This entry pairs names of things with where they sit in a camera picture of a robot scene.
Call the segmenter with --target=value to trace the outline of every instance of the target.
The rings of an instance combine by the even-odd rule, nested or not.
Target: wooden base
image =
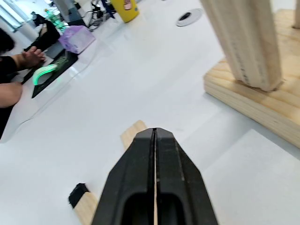
[[[74,208],[82,225],[90,225],[98,205],[97,198],[91,192],[85,192]]]
[[[236,81],[226,60],[205,75],[204,88],[300,148],[300,30],[292,28],[293,10],[279,10],[274,22],[283,72],[276,90],[265,92]]]
[[[121,140],[124,145],[124,149],[127,150],[128,147],[131,145],[135,135],[143,130],[146,130],[147,126],[145,123],[141,120],[138,120],[135,122],[131,127],[129,127],[127,130],[125,130],[121,134]]]

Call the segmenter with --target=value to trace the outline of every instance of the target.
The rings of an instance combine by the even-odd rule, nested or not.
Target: purple box
[[[59,38],[66,50],[77,54],[80,54],[94,40],[94,35],[85,26],[70,26]]]

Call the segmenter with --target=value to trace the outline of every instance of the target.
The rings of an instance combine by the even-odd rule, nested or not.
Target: yellow container
[[[135,0],[111,0],[111,3],[125,23],[139,15]]]

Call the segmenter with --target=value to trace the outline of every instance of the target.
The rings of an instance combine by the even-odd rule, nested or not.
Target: white table
[[[0,224],[79,225],[68,195],[85,182],[100,197],[124,152],[120,134],[136,120],[174,133],[221,225],[299,224],[300,150],[204,92],[222,50],[205,15],[175,26],[198,7],[143,0],[132,22],[99,27],[60,83],[34,99],[31,82],[24,86],[7,125],[13,135],[0,145]]]

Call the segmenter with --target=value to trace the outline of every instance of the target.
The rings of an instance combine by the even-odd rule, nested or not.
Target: green led strip
[[[55,69],[56,69],[56,68],[52,68],[52,69],[46,70],[46,71],[40,73],[39,75],[37,75],[37,77],[33,78],[33,84],[34,84],[34,85],[37,85],[37,84],[38,84],[38,79],[39,79],[42,75],[44,75],[44,74],[46,74],[46,73],[50,73],[50,72],[52,72],[52,71],[55,70]]]

